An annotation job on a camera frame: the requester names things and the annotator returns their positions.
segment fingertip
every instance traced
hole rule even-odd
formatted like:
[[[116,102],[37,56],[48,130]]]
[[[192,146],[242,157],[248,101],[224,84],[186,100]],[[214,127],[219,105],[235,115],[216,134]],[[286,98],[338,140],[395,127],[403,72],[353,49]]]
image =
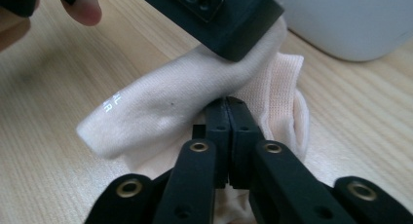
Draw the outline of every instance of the fingertip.
[[[73,5],[61,0],[64,9],[76,21],[93,26],[100,22],[102,12],[97,0],[76,0]]]

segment screw hole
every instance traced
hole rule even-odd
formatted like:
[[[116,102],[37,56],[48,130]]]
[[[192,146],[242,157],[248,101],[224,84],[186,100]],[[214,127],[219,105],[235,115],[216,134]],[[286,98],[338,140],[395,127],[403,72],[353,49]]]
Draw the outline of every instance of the screw hole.
[[[210,0],[200,0],[200,9],[203,11],[209,10]]]
[[[314,208],[314,212],[316,213],[317,217],[321,219],[331,219],[333,218],[333,213],[328,209],[327,207],[324,206],[316,206]]]
[[[175,208],[175,216],[179,219],[186,219],[191,216],[191,207],[188,205],[179,205]]]
[[[273,143],[264,145],[264,148],[269,153],[280,153],[282,151],[282,148],[279,145]]]
[[[142,190],[142,184],[137,179],[129,179],[121,183],[116,189],[116,193],[121,198],[130,198]]]
[[[206,151],[208,147],[204,143],[194,143],[191,146],[189,146],[189,148],[194,152],[201,153]]]
[[[353,181],[347,185],[347,188],[354,196],[362,200],[372,202],[377,199],[376,192],[360,182]]]

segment brass insert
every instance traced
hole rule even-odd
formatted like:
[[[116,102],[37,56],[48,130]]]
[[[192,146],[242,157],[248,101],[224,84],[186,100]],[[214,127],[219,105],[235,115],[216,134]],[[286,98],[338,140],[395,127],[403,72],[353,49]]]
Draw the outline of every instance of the brass insert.
[[[371,188],[365,186],[360,182],[353,181],[347,185],[347,189],[356,197],[372,202],[377,199],[377,194]]]
[[[129,179],[121,183],[116,189],[116,193],[121,198],[130,198],[142,190],[142,184],[137,179]]]
[[[282,151],[282,148],[274,143],[265,144],[264,149],[269,153],[280,153]]]
[[[190,148],[192,151],[197,152],[197,153],[204,152],[204,151],[206,151],[206,150],[208,149],[208,147],[207,147],[206,144],[200,143],[200,142],[197,142],[197,143],[192,144],[191,146],[189,146],[189,148]]]

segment sock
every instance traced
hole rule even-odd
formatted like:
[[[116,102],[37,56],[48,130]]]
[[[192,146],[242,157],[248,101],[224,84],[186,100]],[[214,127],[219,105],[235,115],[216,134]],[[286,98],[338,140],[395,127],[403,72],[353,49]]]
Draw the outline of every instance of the sock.
[[[296,90],[301,56],[278,53],[283,19],[240,62],[200,46],[115,93],[77,128],[100,157],[123,155],[131,172],[155,178],[173,167],[192,125],[211,101],[232,95],[246,102],[267,139],[289,146],[303,159],[308,110]],[[218,190],[214,223],[251,223],[247,191]]]

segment light wood surface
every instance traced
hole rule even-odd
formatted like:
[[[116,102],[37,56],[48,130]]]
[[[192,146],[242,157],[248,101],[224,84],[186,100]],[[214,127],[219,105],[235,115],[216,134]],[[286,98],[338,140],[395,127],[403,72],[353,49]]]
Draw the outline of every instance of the light wood surface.
[[[77,124],[108,96],[198,42],[142,0],[99,0],[85,27],[42,0],[31,30],[0,54],[0,223],[82,223],[128,172],[93,155]],[[364,177],[413,211],[413,41],[380,59],[335,59],[289,33],[311,111],[305,165],[328,185]]]

